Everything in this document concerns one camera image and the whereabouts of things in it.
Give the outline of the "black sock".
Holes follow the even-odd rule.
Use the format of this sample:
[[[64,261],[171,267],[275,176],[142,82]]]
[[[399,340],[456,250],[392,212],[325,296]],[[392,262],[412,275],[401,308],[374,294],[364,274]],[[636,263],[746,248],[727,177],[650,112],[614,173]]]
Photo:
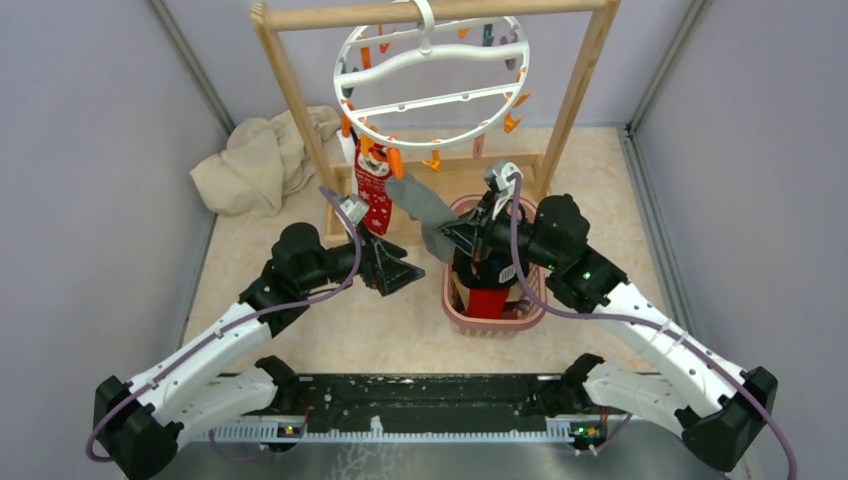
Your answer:
[[[511,255],[495,251],[485,259],[474,261],[460,249],[454,251],[451,270],[461,285],[473,290],[502,290],[518,282],[517,267]]]

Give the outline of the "grey sock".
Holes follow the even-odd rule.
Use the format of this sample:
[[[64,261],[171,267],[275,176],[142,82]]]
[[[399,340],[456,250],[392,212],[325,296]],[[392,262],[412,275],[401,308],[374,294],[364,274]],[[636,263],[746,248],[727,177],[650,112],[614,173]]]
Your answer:
[[[458,219],[456,213],[412,174],[403,178],[390,177],[385,191],[393,203],[408,214],[421,227],[421,238],[426,250],[443,264],[449,264],[455,255],[455,244],[440,231],[444,224]]]

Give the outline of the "plain red sock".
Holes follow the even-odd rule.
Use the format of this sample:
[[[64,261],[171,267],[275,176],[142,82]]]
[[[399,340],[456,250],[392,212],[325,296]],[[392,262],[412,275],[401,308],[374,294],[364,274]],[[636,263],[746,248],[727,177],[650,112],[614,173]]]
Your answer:
[[[471,318],[501,319],[509,295],[509,288],[470,289],[466,315]]]

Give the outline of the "red snowflake sock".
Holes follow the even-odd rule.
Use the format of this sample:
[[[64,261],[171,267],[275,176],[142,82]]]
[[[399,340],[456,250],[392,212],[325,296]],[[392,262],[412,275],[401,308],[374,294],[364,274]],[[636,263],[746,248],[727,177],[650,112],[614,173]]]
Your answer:
[[[369,207],[365,225],[378,236],[385,235],[391,223],[393,203],[387,194],[386,183],[392,176],[387,156],[382,150],[372,148],[368,154],[364,154],[360,146],[356,147],[356,192]]]

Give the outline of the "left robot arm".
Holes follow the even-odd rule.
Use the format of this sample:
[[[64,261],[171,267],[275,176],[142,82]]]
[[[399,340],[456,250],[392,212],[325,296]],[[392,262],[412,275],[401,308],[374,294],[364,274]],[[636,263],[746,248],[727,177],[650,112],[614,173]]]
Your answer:
[[[407,252],[363,226],[345,245],[322,246],[304,222],[283,229],[260,276],[206,331],[149,369],[95,391],[91,443],[107,452],[128,479],[159,474],[202,432],[245,413],[292,411],[300,399],[297,374],[269,356],[232,378],[218,376],[242,355],[269,342],[316,304],[313,290],[338,294],[355,278],[386,297],[422,279]]]

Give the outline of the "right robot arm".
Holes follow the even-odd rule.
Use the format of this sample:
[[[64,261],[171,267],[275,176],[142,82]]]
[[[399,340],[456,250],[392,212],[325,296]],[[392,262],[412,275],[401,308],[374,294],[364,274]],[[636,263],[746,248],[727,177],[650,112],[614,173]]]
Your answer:
[[[663,427],[710,467],[732,471],[773,411],[778,380],[766,368],[744,369],[712,352],[662,313],[627,274],[588,243],[590,224],[573,197],[543,199],[533,219],[496,211],[494,196],[445,223],[439,232],[463,253],[506,253],[548,270],[545,285],[563,316],[589,320],[646,359],[647,378],[603,359],[584,358],[563,385],[576,412],[595,405],[635,414]]]

